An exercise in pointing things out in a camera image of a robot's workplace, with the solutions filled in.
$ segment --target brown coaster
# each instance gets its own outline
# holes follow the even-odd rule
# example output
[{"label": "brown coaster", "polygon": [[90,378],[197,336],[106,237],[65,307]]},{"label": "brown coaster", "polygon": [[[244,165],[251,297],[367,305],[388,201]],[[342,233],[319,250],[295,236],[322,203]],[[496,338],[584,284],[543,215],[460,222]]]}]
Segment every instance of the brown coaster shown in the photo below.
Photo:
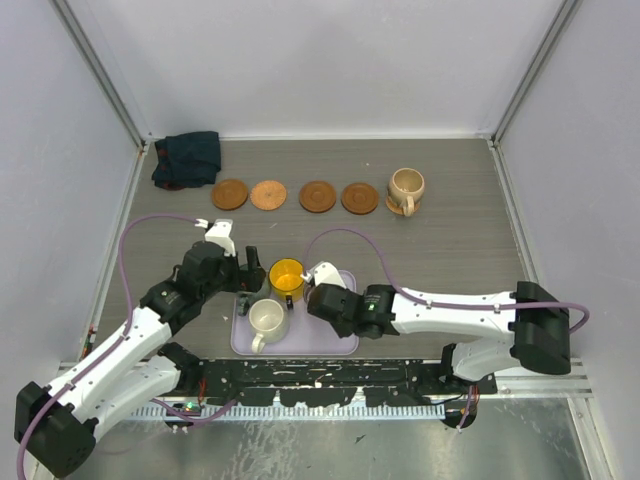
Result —
[{"label": "brown coaster", "polygon": [[378,192],[368,183],[352,183],[342,191],[342,205],[356,215],[366,215],[378,206]]},{"label": "brown coaster", "polygon": [[251,190],[251,203],[260,210],[275,210],[287,199],[287,189],[280,182],[265,180]]},{"label": "brown coaster", "polygon": [[[393,200],[389,198],[389,195],[387,195],[385,203],[387,204],[387,208],[391,210],[393,213],[395,213],[396,215],[402,215],[404,217],[404,213],[402,212],[402,207],[397,207],[396,204],[393,203]],[[415,210],[413,211],[413,213],[415,214],[418,210],[420,210],[420,202],[416,203]]]},{"label": "brown coaster", "polygon": [[311,213],[324,213],[336,204],[336,191],[327,182],[316,180],[300,189],[300,205]]},{"label": "brown coaster", "polygon": [[244,205],[249,189],[242,180],[229,178],[216,183],[211,190],[211,201],[220,210],[235,210]]}]

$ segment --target folded cloth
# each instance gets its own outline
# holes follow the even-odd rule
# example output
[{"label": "folded cloth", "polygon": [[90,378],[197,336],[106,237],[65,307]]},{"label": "folded cloth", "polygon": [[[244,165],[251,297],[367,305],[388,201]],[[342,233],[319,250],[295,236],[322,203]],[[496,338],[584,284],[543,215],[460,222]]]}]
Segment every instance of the folded cloth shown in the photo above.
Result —
[{"label": "folded cloth", "polygon": [[216,183],[222,167],[217,132],[193,132],[156,142],[158,166],[151,179],[156,187],[180,190]]}]

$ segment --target cup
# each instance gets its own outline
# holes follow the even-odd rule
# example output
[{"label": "cup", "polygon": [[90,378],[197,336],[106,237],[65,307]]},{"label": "cup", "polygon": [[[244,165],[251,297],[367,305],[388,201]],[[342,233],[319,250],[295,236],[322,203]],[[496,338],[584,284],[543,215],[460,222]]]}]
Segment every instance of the cup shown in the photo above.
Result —
[{"label": "cup", "polygon": [[401,168],[391,176],[387,193],[395,206],[402,209],[402,214],[410,217],[420,204],[424,188],[424,177],[419,171],[413,168]]},{"label": "cup", "polygon": [[289,316],[277,300],[258,300],[249,310],[249,324],[255,333],[251,351],[261,353],[267,343],[279,342],[289,331]]},{"label": "cup", "polygon": [[278,260],[269,270],[271,289],[287,304],[287,310],[293,310],[293,302],[302,298],[304,280],[301,275],[303,273],[304,267],[293,258]]}]

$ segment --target gray wooden tabletop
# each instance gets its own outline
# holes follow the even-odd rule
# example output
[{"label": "gray wooden tabletop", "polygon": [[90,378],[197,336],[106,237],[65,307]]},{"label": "gray wooden tabletop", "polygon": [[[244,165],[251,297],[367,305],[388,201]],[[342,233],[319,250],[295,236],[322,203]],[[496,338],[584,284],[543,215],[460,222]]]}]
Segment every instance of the gray wooden tabletop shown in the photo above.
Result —
[{"label": "gray wooden tabletop", "polygon": [[[251,189],[262,180],[282,182],[288,198],[278,210],[264,212],[250,201],[233,212],[216,209],[211,187],[168,192],[151,181],[157,157],[151,149],[131,208],[130,218],[170,212],[231,218],[233,240],[244,258],[245,245],[256,245],[268,268],[283,257],[300,258],[306,243],[335,226],[354,226],[382,247],[402,285],[431,292],[481,294],[515,288],[523,278],[493,160],[482,140],[323,140],[227,141],[218,180],[239,178]],[[427,191],[418,213],[398,217],[384,205],[386,184],[398,168],[412,167],[424,175]],[[381,203],[371,214],[356,216],[340,204],[312,214],[298,203],[300,188],[325,180],[336,189],[368,182]],[[173,265],[203,237],[201,229],[173,220],[151,220],[135,227],[127,239],[125,261],[134,299],[169,276]],[[310,261],[326,260],[356,277],[358,290],[388,283],[375,252],[358,237],[332,233],[314,247]],[[202,358],[231,358],[233,296],[220,294],[175,341]],[[125,318],[122,283],[114,274],[99,325],[101,342]],[[442,347],[464,340],[452,335],[413,334],[363,339],[353,357],[439,358]]]}]

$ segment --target gray floor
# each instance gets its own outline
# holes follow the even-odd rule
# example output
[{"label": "gray floor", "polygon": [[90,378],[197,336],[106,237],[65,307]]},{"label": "gray floor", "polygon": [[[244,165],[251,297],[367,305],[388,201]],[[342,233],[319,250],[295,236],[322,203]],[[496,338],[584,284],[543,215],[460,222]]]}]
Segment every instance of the gray floor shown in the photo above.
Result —
[{"label": "gray floor", "polygon": [[183,434],[121,422],[72,480],[588,479],[566,400],[483,399],[462,434],[439,421],[219,422]]},{"label": "gray floor", "polygon": [[[286,203],[273,212],[250,202],[234,212],[217,210],[210,187],[167,192],[153,186],[155,149],[143,166],[131,219],[154,212],[173,212],[208,219],[232,218],[236,247],[258,246],[268,268],[283,257],[300,258],[305,244],[322,230],[355,226],[373,236],[389,259],[401,284],[423,291],[481,294],[509,290],[523,278],[509,227],[493,160],[482,140],[365,140],[223,142],[219,179],[240,178],[249,188],[276,179],[288,188]],[[399,218],[381,203],[375,212],[355,216],[339,201],[325,214],[311,214],[298,203],[298,192],[310,180],[326,180],[338,192],[364,181],[384,199],[390,175],[413,167],[427,180],[420,211]],[[170,220],[137,226],[126,245],[126,265],[134,299],[166,278],[202,230]],[[388,283],[375,253],[358,237],[334,233],[320,240],[311,261],[326,260],[351,271],[358,288]],[[237,355],[229,340],[233,297],[221,294],[200,318],[175,340],[203,358]],[[114,275],[106,299],[97,341],[110,335],[125,317],[122,283]],[[357,357],[439,358],[443,345],[461,340],[450,335],[414,334],[361,341]]]}]

